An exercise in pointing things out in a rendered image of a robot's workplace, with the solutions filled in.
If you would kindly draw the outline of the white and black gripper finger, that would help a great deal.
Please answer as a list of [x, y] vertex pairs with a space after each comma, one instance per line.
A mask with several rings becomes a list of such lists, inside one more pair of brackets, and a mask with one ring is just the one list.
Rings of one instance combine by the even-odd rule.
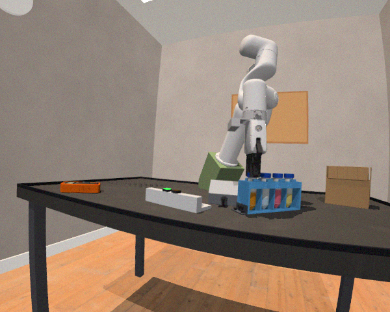
[[246, 155], [246, 176], [247, 172], [250, 172], [251, 154]]
[[[251, 153], [250, 177], [260, 177], [262, 148], [260, 138], [256, 138], [257, 153]], [[255, 155], [255, 156], [254, 156]]]

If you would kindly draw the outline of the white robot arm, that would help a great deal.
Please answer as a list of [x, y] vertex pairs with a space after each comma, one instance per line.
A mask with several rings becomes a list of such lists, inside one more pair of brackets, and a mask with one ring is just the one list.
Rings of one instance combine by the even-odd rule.
[[215, 155], [218, 162], [230, 167], [239, 163], [237, 157], [244, 144], [245, 134], [245, 125], [242, 122], [260, 119], [266, 120], [267, 126], [272, 109], [279, 101], [278, 93], [265, 83], [276, 73], [277, 44], [266, 38], [248, 35], [242, 40], [239, 52], [244, 57], [256, 59], [255, 64], [247, 69], [246, 77], [240, 84], [238, 103], [227, 125], [226, 138], [220, 152]]

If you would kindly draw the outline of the orange digital multimeter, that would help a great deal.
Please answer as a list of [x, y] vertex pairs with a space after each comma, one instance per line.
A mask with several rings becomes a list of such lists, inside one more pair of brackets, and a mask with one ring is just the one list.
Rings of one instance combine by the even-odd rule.
[[100, 193], [100, 183], [65, 181], [60, 184], [60, 192]]

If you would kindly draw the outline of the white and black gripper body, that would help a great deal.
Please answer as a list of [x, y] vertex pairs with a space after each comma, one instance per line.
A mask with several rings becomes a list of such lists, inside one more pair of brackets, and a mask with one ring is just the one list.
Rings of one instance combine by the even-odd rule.
[[[267, 151], [266, 120], [250, 119], [242, 122], [245, 125], [244, 153], [256, 153], [256, 138], [260, 138], [263, 154]], [[258, 129], [259, 128], [259, 129]]]

